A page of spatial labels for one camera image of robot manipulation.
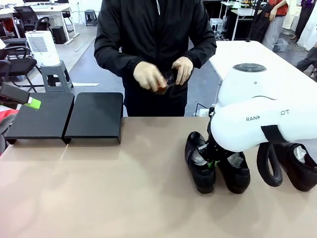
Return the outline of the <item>person left hand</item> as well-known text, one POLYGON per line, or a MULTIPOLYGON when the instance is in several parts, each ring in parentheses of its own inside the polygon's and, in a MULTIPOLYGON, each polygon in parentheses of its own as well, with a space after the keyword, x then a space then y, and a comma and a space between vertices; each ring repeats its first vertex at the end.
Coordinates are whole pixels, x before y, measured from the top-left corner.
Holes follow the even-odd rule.
POLYGON ((180 57, 173 63, 172 68, 177 70, 176 85, 183 85, 192 73, 193 63, 187 57, 180 57))

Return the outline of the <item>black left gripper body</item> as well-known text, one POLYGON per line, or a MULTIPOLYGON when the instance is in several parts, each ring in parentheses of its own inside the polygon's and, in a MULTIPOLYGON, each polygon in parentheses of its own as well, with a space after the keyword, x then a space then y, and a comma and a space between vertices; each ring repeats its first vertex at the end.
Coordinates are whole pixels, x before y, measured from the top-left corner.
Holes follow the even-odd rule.
POLYGON ((0 87, 0 96, 19 103, 28 103, 30 93, 12 85, 3 83, 0 87))

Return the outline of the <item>person right hand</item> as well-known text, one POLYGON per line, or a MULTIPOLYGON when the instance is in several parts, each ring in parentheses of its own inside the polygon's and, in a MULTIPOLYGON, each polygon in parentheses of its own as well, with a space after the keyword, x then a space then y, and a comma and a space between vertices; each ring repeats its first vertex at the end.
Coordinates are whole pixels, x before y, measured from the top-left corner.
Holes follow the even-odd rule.
POLYGON ((158 89, 166 87, 166 81, 158 68, 146 61, 141 61, 136 65, 133 76, 144 89, 156 92, 158 89))

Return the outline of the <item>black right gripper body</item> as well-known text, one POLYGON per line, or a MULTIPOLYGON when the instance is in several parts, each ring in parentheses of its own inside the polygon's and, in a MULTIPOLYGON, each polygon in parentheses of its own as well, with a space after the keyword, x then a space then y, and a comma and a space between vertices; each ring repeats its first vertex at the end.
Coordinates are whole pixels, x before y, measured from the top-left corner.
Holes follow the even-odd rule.
POLYGON ((211 132, 206 143, 198 147, 198 152, 205 161, 220 161, 224 158, 224 150, 217 144, 211 132))

